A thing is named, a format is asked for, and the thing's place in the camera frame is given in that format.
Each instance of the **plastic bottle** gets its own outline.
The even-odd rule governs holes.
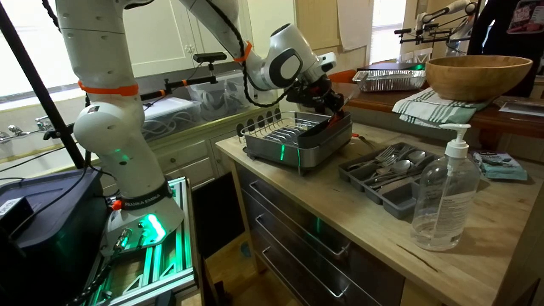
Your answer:
[[[411,222],[416,246],[433,252],[450,251],[458,244],[479,183],[479,171],[467,159],[469,147],[463,142],[470,127],[440,128],[457,132],[457,138],[446,144],[445,157],[424,167]]]

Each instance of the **wooden countertop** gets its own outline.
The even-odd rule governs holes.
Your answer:
[[[363,133],[372,144],[402,142],[441,154],[441,149],[401,133],[360,125],[353,125],[353,132]],[[544,179],[542,166],[525,162],[521,164],[531,178],[528,184],[491,184],[482,179],[460,244],[450,252],[433,254],[412,244],[409,223],[392,218],[339,181],[338,166],[375,150],[375,145],[351,140],[305,178],[292,169],[248,159],[237,138],[219,142],[217,147],[225,157],[446,305],[492,305]]]
[[[346,101],[346,108],[350,110],[370,110],[378,113],[389,113],[392,106],[412,96],[414,93],[390,93],[390,94],[356,94],[355,84],[333,84],[333,91],[343,94],[344,98],[351,99]],[[530,116],[513,116],[513,115],[501,115],[497,113],[496,106],[489,106],[474,115],[470,125],[479,130],[489,130],[496,133],[508,133],[508,135],[523,135],[533,138],[544,138],[544,120],[530,118]]]

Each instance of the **floor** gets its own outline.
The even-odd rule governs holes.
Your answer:
[[[270,273],[256,273],[246,235],[205,259],[210,283],[222,285],[222,305],[229,306],[299,306],[297,300]],[[180,306],[198,306],[200,297],[191,297]]]

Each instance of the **bottle cap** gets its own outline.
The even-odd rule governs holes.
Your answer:
[[[457,138],[446,144],[445,157],[465,159],[469,152],[469,145],[463,142],[463,135],[470,128],[470,125],[440,125],[440,128],[452,130],[457,133]]]

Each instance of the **orange ring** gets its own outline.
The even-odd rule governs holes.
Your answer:
[[[117,87],[117,89],[93,89],[84,87],[81,82],[78,82],[79,89],[91,96],[137,96],[137,86],[127,86],[127,87]]]
[[[248,45],[244,47],[244,50],[242,50],[242,55],[241,55],[239,59],[232,59],[232,60],[234,60],[236,64],[246,62],[246,60],[249,59],[251,50],[253,50],[253,45],[248,43]]]

